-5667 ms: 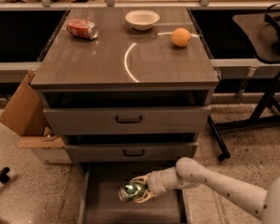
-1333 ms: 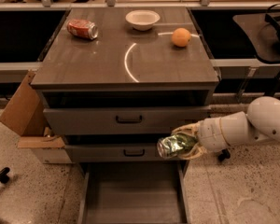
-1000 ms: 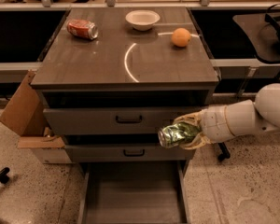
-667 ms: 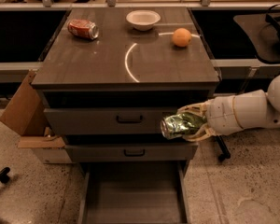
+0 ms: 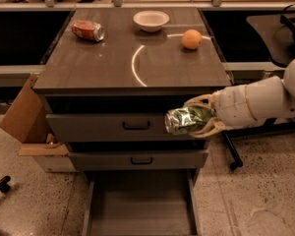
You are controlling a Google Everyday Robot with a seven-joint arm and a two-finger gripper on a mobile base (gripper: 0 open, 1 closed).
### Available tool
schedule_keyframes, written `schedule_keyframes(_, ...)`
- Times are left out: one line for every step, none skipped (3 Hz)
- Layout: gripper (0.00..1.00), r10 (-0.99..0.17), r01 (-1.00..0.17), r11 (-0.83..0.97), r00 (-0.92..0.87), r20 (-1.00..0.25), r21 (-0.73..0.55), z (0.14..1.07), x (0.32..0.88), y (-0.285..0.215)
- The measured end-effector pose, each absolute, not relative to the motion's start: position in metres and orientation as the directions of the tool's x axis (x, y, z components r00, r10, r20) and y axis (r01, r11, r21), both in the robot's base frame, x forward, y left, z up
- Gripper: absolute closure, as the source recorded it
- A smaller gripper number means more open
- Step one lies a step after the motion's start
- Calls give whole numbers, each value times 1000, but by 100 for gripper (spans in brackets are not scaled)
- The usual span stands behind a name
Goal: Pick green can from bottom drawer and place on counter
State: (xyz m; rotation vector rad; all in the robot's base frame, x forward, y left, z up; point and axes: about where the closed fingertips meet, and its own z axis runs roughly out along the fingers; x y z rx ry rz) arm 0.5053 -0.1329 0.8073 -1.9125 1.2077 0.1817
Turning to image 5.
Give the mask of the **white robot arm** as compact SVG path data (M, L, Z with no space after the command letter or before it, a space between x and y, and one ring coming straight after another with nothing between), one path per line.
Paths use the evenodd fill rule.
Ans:
M238 130L257 125L269 118L295 117L295 59L284 71L283 78L272 76L255 83L226 87L185 102L185 106L201 105L214 116L194 138L207 138L224 130Z

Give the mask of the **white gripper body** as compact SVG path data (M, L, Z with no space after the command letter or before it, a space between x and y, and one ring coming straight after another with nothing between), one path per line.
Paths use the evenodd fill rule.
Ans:
M216 116L228 129L240 129L253 123L246 98L246 86L218 90L213 98Z

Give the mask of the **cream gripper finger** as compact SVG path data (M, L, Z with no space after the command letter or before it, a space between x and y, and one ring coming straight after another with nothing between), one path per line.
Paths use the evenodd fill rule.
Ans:
M184 107L200 106L214 110L215 94L203 94L193 97L184 103Z
M205 139L214 136L225 129L226 126L219 119L210 119L201 130L190 132L189 135L196 139Z

